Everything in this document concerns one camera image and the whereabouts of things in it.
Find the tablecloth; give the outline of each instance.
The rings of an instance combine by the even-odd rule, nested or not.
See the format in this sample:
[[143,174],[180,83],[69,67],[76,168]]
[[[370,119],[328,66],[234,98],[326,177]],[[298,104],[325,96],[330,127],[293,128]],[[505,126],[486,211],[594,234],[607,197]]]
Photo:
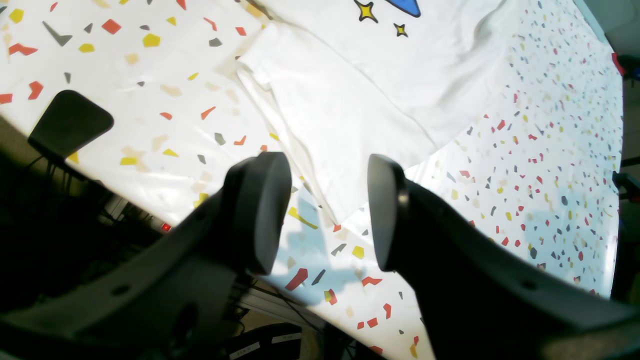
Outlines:
[[[505,34],[503,100],[407,174],[497,246],[607,297],[621,79],[571,1],[519,6],[518,32]],[[60,90],[87,96],[115,126],[67,163],[171,225],[219,190],[233,163],[279,149],[233,77],[234,57],[267,21],[244,1],[0,0],[0,12],[0,116],[28,135]],[[303,176],[264,279],[386,358],[431,357],[412,289],[378,269],[367,205],[333,224]],[[424,240],[438,241],[427,228]]]

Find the white label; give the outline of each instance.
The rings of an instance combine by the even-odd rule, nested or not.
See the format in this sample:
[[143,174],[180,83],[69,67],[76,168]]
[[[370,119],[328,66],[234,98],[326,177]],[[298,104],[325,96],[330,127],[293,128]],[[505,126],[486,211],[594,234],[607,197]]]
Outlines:
[[240,349],[240,350],[238,350],[236,352],[233,352],[233,353],[229,354],[229,359],[230,360],[235,360],[238,357],[245,356],[246,354],[249,354],[250,352],[252,352],[254,350],[258,350],[259,348],[260,348],[260,343],[251,344],[251,345],[249,345],[249,346],[247,346],[245,348],[242,348],[242,349]]
[[277,344],[277,343],[283,343],[285,341],[298,340],[298,339],[302,339],[301,332],[297,332],[296,334],[276,336],[275,338],[271,339],[271,343]]

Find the folded fabric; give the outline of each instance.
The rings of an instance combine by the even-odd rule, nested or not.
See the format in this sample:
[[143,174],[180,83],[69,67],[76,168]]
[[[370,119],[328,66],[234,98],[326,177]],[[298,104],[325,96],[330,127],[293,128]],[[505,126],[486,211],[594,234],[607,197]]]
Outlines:
[[506,0],[434,0],[420,17],[392,1],[260,2],[295,25],[269,25],[239,77],[337,224],[367,200],[370,154],[428,159],[504,84]]
[[370,154],[408,166],[436,149],[367,78],[300,28],[270,24],[238,61],[243,85],[336,223],[367,200]]

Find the blue graphic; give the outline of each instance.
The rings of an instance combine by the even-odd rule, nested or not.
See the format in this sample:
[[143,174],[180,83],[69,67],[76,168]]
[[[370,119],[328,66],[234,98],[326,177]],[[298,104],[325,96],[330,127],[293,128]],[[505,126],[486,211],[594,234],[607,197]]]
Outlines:
[[387,0],[391,5],[406,12],[413,17],[420,17],[418,0]]

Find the confetti pattern tablecloth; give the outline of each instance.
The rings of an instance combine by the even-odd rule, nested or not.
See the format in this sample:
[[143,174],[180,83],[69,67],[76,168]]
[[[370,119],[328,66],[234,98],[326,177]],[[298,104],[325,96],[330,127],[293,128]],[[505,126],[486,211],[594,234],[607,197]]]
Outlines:
[[[497,246],[608,297],[621,79],[571,1],[519,7],[502,100],[407,174]],[[233,77],[265,21],[244,0],[0,0],[0,116],[28,135],[60,90],[87,96],[115,126],[67,163],[175,225],[231,165],[279,149]],[[366,204],[332,224],[299,176],[265,280],[389,359],[429,358],[413,291],[378,269]]]

